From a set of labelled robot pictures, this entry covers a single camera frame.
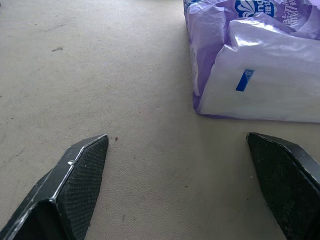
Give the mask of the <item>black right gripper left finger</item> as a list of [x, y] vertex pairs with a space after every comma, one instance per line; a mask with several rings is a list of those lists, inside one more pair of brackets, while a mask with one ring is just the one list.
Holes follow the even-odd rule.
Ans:
[[2, 240], [83, 240], [101, 189], [106, 134], [71, 145], [29, 191], [0, 232]]

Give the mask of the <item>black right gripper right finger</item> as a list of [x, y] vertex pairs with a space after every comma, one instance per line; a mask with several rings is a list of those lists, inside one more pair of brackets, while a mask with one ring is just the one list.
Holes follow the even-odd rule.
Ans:
[[256, 132], [246, 136], [260, 189], [288, 240], [320, 238], [320, 165], [301, 146]]

